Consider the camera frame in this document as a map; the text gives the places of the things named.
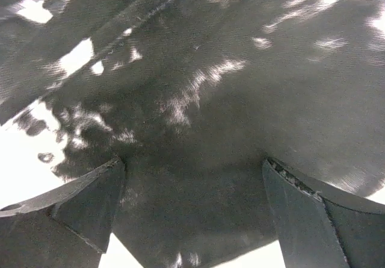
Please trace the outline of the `black white patterned garment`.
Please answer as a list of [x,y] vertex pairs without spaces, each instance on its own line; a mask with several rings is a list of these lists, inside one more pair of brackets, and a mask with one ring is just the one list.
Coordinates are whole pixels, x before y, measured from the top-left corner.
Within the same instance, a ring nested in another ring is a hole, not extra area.
[[1,0],[1,207],[115,158],[98,267],[284,261],[267,158],[384,205],[384,0]]

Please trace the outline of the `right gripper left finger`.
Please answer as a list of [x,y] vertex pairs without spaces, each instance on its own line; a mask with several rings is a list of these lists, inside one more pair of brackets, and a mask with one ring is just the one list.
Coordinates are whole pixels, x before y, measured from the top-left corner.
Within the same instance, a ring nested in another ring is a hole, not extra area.
[[1,209],[1,267],[98,267],[126,181],[115,158],[84,176]]

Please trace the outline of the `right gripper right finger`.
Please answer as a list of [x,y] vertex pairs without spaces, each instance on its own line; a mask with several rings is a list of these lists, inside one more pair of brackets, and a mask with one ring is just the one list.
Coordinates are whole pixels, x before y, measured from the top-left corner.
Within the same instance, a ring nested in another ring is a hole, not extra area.
[[384,267],[384,205],[288,168],[262,164],[286,267]]

